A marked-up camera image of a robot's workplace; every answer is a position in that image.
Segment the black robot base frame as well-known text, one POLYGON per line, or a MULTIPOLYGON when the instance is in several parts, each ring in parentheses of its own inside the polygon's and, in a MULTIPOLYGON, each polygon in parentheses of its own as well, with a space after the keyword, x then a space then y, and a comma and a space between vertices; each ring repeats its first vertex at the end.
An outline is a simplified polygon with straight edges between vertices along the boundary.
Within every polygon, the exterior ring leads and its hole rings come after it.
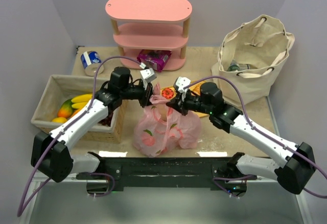
POLYGON ((242 174, 236 168, 237 153, 225 158, 109 158, 101 157, 94 173, 78 173, 78 180, 87 180, 89 193, 123 191, 127 187, 149 188, 209 188, 225 190, 240 196, 246 192, 246 182, 254 175, 242 174))

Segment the clear water bottle green label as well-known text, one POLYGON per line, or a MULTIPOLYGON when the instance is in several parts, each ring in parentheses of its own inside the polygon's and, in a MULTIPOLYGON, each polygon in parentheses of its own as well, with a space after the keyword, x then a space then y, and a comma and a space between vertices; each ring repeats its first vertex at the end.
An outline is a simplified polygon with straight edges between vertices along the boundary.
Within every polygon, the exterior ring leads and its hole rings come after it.
POLYGON ((233 71, 244 71, 244 70, 250 70, 250 69, 251 69, 250 64, 241 64, 233 59, 229 65, 227 71, 233 72, 233 71))

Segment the dark red grapes bunch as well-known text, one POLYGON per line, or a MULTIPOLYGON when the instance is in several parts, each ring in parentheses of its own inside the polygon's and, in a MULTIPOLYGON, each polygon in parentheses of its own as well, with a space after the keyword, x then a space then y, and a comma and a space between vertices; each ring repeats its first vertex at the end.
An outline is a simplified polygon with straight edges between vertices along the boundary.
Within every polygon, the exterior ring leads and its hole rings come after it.
POLYGON ((112 121, 112 117, 113 117, 113 113, 108 114, 108 116, 104 119, 102 119, 100 122, 98 122, 99 124, 101 124, 102 126, 111 126, 111 121, 112 121))

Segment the purple snack packet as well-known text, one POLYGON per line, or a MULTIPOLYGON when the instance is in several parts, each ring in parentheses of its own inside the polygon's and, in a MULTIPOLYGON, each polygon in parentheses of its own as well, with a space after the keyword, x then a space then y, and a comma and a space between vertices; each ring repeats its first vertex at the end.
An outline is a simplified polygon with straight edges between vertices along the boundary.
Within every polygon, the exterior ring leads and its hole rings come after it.
POLYGON ((169 50, 141 50, 137 60, 157 72, 162 72, 171 55, 169 50))

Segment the cream canvas tote bag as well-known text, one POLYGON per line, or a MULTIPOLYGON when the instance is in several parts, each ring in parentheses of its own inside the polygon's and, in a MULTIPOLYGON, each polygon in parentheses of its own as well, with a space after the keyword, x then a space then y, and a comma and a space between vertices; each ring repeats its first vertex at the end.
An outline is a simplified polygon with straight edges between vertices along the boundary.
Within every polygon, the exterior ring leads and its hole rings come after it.
POLYGON ((224 99, 240 106, 267 97, 294 42, 294 35, 286 31, 283 23, 268 15, 261 15, 229 32, 211 68, 224 99), (228 72, 233 59, 250 64, 251 69, 228 72))

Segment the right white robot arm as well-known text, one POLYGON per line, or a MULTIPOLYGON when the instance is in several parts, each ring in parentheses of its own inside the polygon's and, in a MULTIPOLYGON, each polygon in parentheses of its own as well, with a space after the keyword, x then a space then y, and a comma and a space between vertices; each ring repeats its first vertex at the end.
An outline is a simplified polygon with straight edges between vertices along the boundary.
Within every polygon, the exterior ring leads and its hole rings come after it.
POLYGON ((254 179, 257 176, 277 181, 285 190, 300 194, 315 172, 314 154, 305 142, 296 144, 282 139, 250 120, 245 112, 226 103, 213 82, 200 87, 200 95, 190 91, 191 82, 179 77, 174 83, 176 96, 167 103, 182 115, 196 111, 209 116, 214 127, 246 140, 267 155, 254 157, 237 152, 225 166, 219 168, 217 180, 254 179))

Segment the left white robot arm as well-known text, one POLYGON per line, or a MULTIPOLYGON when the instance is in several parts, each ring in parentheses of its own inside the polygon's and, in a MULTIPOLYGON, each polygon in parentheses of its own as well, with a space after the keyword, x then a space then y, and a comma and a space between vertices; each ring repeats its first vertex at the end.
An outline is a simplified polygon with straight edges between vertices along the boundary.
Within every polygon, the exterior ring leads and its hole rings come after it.
POLYGON ((88 153, 71 156, 74 145, 98 122, 120 107, 124 100, 138 100, 141 107, 150 104, 153 94, 151 82, 156 79, 153 69, 140 71, 137 85, 130 82, 130 70, 115 68, 108 81, 94 88, 87 105, 72 119, 50 133, 39 132, 33 142, 31 165, 49 179, 59 183, 72 173, 93 173, 100 164, 99 156, 88 153))

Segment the pink plastic bag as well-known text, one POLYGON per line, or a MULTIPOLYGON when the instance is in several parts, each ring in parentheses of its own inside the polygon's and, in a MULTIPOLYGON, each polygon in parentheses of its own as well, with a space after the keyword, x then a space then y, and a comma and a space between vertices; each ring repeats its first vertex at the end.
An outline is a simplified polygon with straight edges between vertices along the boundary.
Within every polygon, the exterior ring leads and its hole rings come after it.
POLYGON ((143 155, 156 157, 176 147, 194 149, 201 134, 201 121, 190 111, 186 116, 166 106, 168 99, 161 95, 157 84, 150 98, 151 104, 134 129, 133 146, 143 155))

